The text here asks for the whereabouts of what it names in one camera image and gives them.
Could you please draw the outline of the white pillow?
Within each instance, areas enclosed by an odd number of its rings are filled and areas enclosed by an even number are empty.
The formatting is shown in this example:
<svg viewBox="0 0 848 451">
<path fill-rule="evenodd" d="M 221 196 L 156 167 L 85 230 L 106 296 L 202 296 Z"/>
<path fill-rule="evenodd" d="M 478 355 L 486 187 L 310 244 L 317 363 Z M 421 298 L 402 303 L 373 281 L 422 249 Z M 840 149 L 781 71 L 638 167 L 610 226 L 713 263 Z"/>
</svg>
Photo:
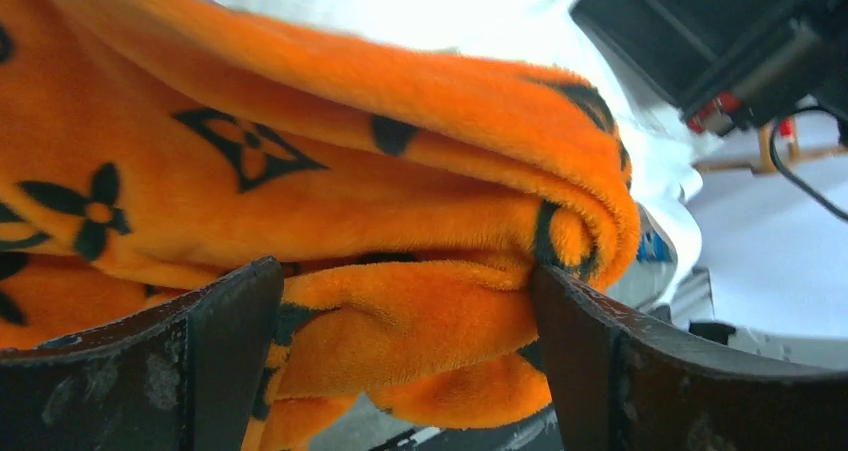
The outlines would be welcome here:
<svg viewBox="0 0 848 451">
<path fill-rule="evenodd" d="M 691 134 L 675 109 L 603 53 L 569 16 L 576 0 L 207 0 L 372 41 L 556 65 L 586 77 L 617 120 L 633 162 L 643 231 L 670 239 L 673 263 L 635 261 L 612 287 L 633 307 L 669 301 L 692 271 L 702 234 L 686 202 L 703 184 L 694 162 L 716 141 Z"/>
</svg>

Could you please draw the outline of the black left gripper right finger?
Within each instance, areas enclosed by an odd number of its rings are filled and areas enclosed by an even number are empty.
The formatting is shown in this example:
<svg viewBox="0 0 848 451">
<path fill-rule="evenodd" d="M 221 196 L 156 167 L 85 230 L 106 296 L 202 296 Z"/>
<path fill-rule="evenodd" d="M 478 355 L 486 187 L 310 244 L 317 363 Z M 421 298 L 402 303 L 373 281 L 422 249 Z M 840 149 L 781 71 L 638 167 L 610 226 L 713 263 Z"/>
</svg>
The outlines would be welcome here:
<svg viewBox="0 0 848 451">
<path fill-rule="evenodd" d="M 843 450 L 847 375 L 739 351 L 561 270 L 530 279 L 567 450 Z"/>
</svg>

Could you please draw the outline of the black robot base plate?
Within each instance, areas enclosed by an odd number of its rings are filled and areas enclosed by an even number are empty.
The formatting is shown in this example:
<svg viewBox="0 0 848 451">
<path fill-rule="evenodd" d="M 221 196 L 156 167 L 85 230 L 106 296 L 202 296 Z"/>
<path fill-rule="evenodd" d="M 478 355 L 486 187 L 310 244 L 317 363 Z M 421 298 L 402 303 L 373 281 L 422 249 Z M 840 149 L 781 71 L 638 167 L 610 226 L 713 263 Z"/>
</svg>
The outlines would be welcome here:
<svg viewBox="0 0 848 451">
<path fill-rule="evenodd" d="M 496 428 L 412 428 L 374 451 L 563 451 L 555 409 L 549 405 L 533 415 Z"/>
</svg>

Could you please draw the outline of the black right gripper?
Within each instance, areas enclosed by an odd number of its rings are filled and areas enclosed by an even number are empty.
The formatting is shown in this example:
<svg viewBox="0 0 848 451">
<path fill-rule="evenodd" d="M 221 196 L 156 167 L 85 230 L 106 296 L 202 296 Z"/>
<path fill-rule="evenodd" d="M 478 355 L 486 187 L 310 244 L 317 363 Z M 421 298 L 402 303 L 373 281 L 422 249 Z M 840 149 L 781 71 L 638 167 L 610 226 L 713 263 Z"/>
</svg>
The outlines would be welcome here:
<svg viewBox="0 0 848 451">
<path fill-rule="evenodd" d="M 781 119 L 847 66 L 847 0 L 578 0 L 571 16 L 697 134 Z"/>
</svg>

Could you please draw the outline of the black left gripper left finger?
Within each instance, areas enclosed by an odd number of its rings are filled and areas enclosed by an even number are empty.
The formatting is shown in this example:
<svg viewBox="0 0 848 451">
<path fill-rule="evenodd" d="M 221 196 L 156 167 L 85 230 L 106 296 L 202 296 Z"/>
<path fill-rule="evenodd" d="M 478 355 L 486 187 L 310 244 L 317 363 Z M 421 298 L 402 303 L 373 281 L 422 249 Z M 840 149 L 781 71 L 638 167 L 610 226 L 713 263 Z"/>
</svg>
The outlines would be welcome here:
<svg viewBox="0 0 848 451">
<path fill-rule="evenodd" d="M 237 450 L 268 415 L 280 263 L 1 353 L 5 450 Z"/>
</svg>

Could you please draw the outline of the orange patterned pillowcase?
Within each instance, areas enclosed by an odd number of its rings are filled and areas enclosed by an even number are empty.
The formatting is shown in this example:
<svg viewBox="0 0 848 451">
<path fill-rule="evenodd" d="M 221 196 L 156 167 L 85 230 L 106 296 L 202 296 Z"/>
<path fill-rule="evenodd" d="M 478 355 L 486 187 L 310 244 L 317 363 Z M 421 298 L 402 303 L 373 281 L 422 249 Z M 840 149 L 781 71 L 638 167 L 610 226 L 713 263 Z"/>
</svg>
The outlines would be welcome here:
<svg viewBox="0 0 848 451">
<path fill-rule="evenodd" d="M 1 344 L 31 348 L 271 256 L 245 446 L 366 395 L 495 427 L 551 397 L 528 278 L 633 260 L 631 165 L 568 71 L 418 52 L 203 0 L 1 0 Z"/>
</svg>

